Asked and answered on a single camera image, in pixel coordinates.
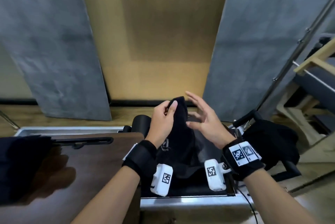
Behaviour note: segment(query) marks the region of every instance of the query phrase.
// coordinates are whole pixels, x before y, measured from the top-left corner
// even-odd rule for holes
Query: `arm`
[[[317,223],[264,169],[247,176],[244,183],[264,223]]]
[[[167,110],[168,104],[169,101],[161,103],[154,108],[152,114],[146,140],[152,142],[156,148],[163,144],[173,126],[173,115],[178,103],[174,101]],[[71,223],[121,224],[139,182],[139,175],[131,168],[123,166]]]
[[[187,122],[188,127],[199,130],[219,149],[235,140],[221,124],[215,111],[202,98],[190,92],[186,92],[186,95],[200,112],[189,112],[189,115],[201,120],[201,123]],[[244,182],[264,223],[316,223],[308,211],[285,192],[264,169],[253,172]]]

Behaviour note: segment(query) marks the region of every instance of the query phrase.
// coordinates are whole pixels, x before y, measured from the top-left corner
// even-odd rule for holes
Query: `forearm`
[[[122,223],[139,181],[135,171],[123,166],[71,223]]]
[[[247,176],[244,183],[264,223],[316,223],[308,211],[284,191],[264,169]]]

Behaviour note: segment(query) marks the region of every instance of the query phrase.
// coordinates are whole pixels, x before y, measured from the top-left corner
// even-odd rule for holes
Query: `hand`
[[[236,139],[226,130],[215,111],[201,97],[188,91],[186,91],[186,95],[198,107],[201,113],[188,112],[190,116],[194,116],[201,121],[201,123],[186,122],[189,128],[199,130],[205,138],[213,142],[219,149],[222,149],[225,145]]]
[[[178,102],[175,100],[168,109],[169,103],[170,101],[165,101],[153,109],[150,130],[145,140],[149,140],[156,148],[163,144],[172,130],[173,115]]]

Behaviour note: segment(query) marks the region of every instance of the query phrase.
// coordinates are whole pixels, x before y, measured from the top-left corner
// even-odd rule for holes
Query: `brown tabletop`
[[[31,192],[19,204],[0,207],[0,223],[70,223],[120,169],[130,148],[143,139],[140,133],[99,136],[113,137],[114,142],[78,150],[71,146],[53,147],[34,178]],[[140,193],[133,201],[132,207],[139,213]]]

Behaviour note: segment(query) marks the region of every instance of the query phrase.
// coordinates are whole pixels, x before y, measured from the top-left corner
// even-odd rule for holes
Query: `black cable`
[[[242,194],[243,197],[248,201],[249,206],[250,206],[252,212],[254,213],[254,217],[255,217],[255,219],[256,219],[256,224],[258,224],[258,220],[257,220],[257,216],[256,216],[256,213],[255,213],[254,208],[252,207],[252,205],[251,205],[251,203],[249,202],[248,198],[243,194],[243,192],[241,192],[241,194]]]

